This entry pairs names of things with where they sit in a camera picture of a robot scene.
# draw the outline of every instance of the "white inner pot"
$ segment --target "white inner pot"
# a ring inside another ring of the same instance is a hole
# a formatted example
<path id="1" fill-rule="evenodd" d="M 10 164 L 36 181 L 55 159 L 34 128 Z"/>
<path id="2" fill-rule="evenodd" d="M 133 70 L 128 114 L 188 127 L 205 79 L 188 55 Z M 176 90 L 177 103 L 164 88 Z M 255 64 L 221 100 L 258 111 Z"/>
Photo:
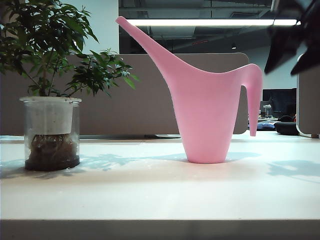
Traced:
<path id="1" fill-rule="evenodd" d="M 31 129 L 36 135 L 69 134 L 72 130 L 74 104 L 82 100 L 71 97 L 22 97 Z"/>

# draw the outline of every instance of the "clear glass pot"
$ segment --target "clear glass pot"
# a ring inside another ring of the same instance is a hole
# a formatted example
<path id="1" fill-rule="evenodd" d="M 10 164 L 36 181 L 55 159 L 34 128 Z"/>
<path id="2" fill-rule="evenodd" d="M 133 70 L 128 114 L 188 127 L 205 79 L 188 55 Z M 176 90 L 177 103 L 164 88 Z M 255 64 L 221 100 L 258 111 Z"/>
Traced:
<path id="1" fill-rule="evenodd" d="M 25 168 L 55 171 L 79 161 L 79 98 L 31 96 L 24 102 Z"/>

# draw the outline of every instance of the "white wall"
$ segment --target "white wall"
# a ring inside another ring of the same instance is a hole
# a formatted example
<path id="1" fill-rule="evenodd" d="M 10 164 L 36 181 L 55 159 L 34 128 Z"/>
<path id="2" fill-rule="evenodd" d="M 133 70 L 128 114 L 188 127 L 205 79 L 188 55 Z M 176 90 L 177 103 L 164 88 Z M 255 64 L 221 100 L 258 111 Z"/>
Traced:
<path id="1" fill-rule="evenodd" d="M 84 53 L 90 53 L 89 50 L 100 52 L 109 48 L 119 53 L 119 26 L 115 22 L 119 15 L 118 0 L 63 0 L 62 2 L 72 4 L 78 9 L 85 6 L 91 13 L 88 20 L 99 43 L 89 37 L 85 41 Z"/>
<path id="2" fill-rule="evenodd" d="M 268 55 L 269 46 L 259 47 L 244 51 L 249 57 L 249 62 L 257 64 L 264 71 Z M 295 57 L 291 58 L 283 65 L 270 72 L 268 75 L 263 73 L 263 89 L 291 89 L 297 87 L 297 76 L 291 76 L 290 72 L 297 62 L 298 57 L 306 51 L 306 47 L 302 45 Z"/>

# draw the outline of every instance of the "soil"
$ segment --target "soil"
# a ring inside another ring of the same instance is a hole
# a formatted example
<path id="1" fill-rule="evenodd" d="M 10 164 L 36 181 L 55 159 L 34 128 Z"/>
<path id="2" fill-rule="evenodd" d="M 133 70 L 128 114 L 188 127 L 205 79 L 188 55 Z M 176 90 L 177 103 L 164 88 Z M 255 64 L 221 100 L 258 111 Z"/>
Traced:
<path id="1" fill-rule="evenodd" d="M 55 171 L 73 168 L 80 163 L 77 143 L 70 134 L 35 135 L 30 144 L 30 156 L 25 169 Z"/>

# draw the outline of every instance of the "desk surface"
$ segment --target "desk surface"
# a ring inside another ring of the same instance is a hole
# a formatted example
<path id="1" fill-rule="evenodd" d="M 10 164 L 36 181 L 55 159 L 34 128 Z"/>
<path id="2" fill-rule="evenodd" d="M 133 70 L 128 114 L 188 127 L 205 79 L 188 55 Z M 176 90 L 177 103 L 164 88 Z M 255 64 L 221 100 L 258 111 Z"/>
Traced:
<path id="1" fill-rule="evenodd" d="M 180 139 L 92 139 L 81 140 L 77 167 L 32 172 L 23 168 L 23 142 L 2 138 L 1 221 L 9 231 L 14 221 L 229 221 L 238 226 L 237 221 L 292 220 L 311 221 L 317 227 L 309 229 L 308 222 L 303 232 L 319 237 L 319 147 L 320 139 L 274 131 L 250 137 L 247 131 L 233 135 L 225 163 L 195 164 L 187 162 Z"/>

